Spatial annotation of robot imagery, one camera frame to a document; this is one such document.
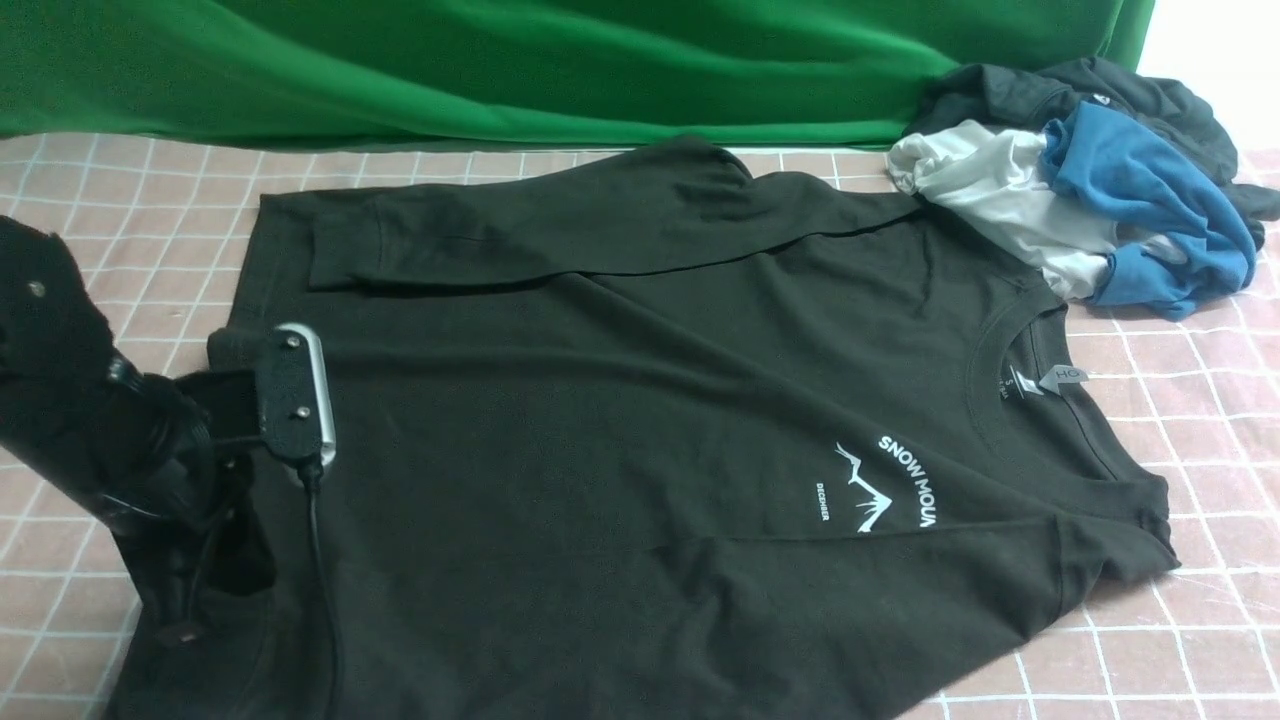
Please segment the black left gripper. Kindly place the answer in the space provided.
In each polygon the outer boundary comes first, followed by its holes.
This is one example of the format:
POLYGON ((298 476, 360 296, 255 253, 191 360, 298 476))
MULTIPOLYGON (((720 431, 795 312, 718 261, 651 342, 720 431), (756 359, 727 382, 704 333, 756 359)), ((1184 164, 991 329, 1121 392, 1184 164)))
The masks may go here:
POLYGON ((110 493, 110 528, 157 641, 182 647, 214 620, 210 594, 250 597, 276 568, 250 497, 260 447, 247 370, 122 379, 140 455, 110 493))

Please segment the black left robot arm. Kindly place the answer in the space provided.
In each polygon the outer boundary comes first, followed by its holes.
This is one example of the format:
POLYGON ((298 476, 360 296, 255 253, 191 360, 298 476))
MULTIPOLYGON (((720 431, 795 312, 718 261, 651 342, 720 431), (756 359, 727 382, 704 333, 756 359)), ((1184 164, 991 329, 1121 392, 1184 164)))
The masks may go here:
POLYGON ((65 242, 10 217, 1 331, 3 447, 108 528, 163 643, 207 632, 207 592, 273 587, 250 498, 261 445, 252 372, 141 372, 65 242))

